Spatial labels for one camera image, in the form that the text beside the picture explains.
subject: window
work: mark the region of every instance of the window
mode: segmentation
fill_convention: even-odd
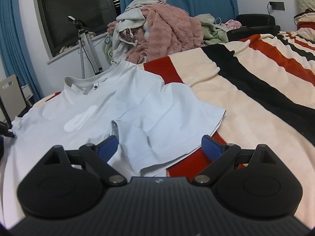
[[[37,0],[47,42],[53,56],[64,46],[76,45],[78,33],[68,16],[82,20],[91,32],[106,32],[115,20],[112,0]]]

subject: swoosh logo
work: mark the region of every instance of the swoosh logo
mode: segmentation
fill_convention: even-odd
[[[85,112],[76,115],[73,119],[69,120],[65,126],[64,130],[66,132],[71,132],[74,130],[79,130],[82,128],[84,123],[92,116],[92,114],[97,109],[97,106],[90,106]]]

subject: bed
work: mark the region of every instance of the bed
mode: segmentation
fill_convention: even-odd
[[[250,149],[267,144],[302,184],[303,198],[295,216],[313,228],[315,42],[300,37],[315,31],[310,27],[176,53],[142,69],[161,75],[165,83],[183,82],[197,98],[225,108],[214,135],[220,142]],[[218,67],[219,73],[213,73]],[[200,149],[168,173],[192,179],[209,163]]]

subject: black armrest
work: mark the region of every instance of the black armrest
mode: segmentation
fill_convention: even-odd
[[[236,20],[245,27],[274,26],[276,24],[275,18],[268,14],[240,14]]]
[[[253,34],[272,34],[277,35],[280,32],[280,26],[258,26],[258,27],[247,27],[239,28],[228,31],[227,38],[229,42],[238,41],[240,39],[248,38]]]

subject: white t-shirt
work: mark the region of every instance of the white t-shirt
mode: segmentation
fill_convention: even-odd
[[[16,138],[5,142],[6,227],[24,217],[16,198],[19,182],[52,146],[77,149],[116,135],[119,147],[108,164],[128,180],[154,176],[199,148],[224,112],[199,101],[185,84],[164,85],[159,75],[126,61],[90,79],[66,77],[60,95],[12,123]]]

